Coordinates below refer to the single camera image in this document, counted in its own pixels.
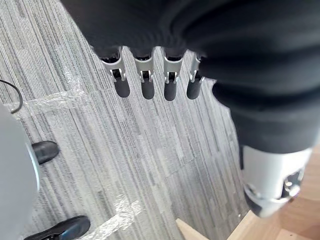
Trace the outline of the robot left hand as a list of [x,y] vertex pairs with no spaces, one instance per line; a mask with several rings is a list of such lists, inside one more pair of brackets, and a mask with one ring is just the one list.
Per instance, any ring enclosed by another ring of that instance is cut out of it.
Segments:
[[243,191],[258,217],[301,189],[320,135],[320,3],[317,0],[64,0],[106,64],[131,48],[147,57],[199,55],[197,71],[235,126]]

